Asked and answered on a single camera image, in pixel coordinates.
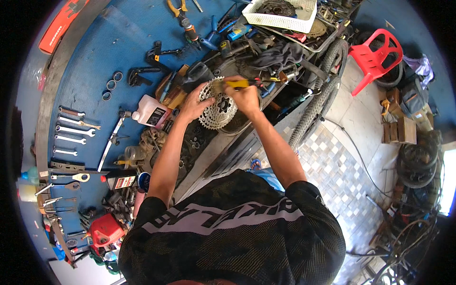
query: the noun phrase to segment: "blue sandal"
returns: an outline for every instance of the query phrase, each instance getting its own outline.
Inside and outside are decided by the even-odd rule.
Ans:
[[[254,160],[252,160],[252,163],[250,164],[250,169],[252,169],[252,170],[261,170],[262,168],[263,167],[261,165],[261,161],[258,158],[255,158]]]

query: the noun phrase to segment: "tiled floor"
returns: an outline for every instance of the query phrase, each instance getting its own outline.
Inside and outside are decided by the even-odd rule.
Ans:
[[[394,171],[389,169],[394,167],[399,148],[381,143],[383,127],[379,100],[384,96],[382,91],[372,83],[358,96],[351,96],[362,76],[350,57],[342,86],[325,117],[345,128],[374,182],[381,190],[389,192],[396,181]],[[281,134],[285,140],[288,141],[298,119]],[[341,225],[347,251],[366,253],[369,241],[383,220],[380,209],[366,195],[383,207],[389,205],[389,201],[370,182],[350,139],[340,128],[325,121],[298,150],[309,182],[319,188],[326,206]],[[255,157],[262,161],[263,167],[269,166],[263,149]],[[357,261],[358,258],[347,255],[334,284],[353,280],[361,271],[361,263]]]

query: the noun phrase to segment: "red plastic chair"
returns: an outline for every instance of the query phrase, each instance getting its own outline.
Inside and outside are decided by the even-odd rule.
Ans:
[[[381,48],[373,52],[369,48],[369,45],[378,35],[385,35],[385,43]],[[389,39],[391,39],[397,47],[390,47]],[[382,63],[385,61],[390,52],[396,52],[399,56],[389,67],[384,68]],[[404,56],[402,47],[400,46],[398,40],[385,29],[376,30],[364,44],[350,47],[348,55],[355,59],[356,63],[364,73],[364,78],[352,92],[352,96],[354,97],[358,95],[358,93],[361,92],[361,90],[369,83],[382,77],[398,65]]]

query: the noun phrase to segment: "red can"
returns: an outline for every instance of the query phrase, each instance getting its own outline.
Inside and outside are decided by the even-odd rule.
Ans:
[[[111,244],[125,235],[112,214],[106,214],[92,222],[89,229],[93,244],[97,248]]]

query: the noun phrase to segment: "sram box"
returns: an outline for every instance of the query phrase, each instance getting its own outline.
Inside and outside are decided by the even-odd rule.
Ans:
[[[54,52],[62,35],[89,0],[69,0],[47,28],[38,45],[45,54]]]

